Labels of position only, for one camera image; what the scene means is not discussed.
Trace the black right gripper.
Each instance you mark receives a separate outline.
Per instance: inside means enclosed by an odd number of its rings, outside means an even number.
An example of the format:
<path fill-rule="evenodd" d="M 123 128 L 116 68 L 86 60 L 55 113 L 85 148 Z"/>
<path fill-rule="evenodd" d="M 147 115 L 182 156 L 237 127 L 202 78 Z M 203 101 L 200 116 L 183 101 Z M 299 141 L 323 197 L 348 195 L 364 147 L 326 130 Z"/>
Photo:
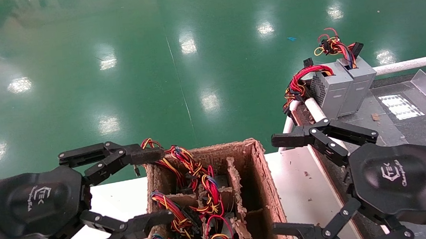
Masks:
<path fill-rule="evenodd" d="M 386 215 L 408 211 L 426 211 L 426 146 L 405 144 L 375 145 L 378 132 L 335 119 L 323 119 L 313 125 L 297 126 L 294 133 L 271 136 L 273 147 L 300 148 L 312 146 L 332 163 L 349 166 L 355 194 L 325 228 L 314 224 L 277 223 L 273 234 L 298 239 L 340 239 L 338 234 L 364 203 Z M 349 152 L 337 139 L 360 146 Z M 375 239 L 414 239 L 414 233 L 394 217 L 383 220 L 388 234 Z"/>

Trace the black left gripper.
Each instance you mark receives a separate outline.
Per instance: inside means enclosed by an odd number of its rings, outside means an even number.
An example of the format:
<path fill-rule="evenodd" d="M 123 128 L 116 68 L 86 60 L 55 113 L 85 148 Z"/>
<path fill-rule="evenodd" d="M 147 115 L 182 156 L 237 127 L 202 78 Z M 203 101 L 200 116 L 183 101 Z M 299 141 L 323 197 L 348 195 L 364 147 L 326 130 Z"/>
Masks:
<path fill-rule="evenodd" d="M 158 162 L 162 148 L 98 143 L 59 154 L 61 166 L 0 180 L 0 239 L 71 239 L 84 226 L 109 234 L 106 239 L 146 239 L 157 225 L 174 220 L 171 211 L 134 216 L 126 222 L 97 214 L 89 186 L 103 183 L 126 166 Z M 72 168 L 90 165 L 82 176 Z"/>

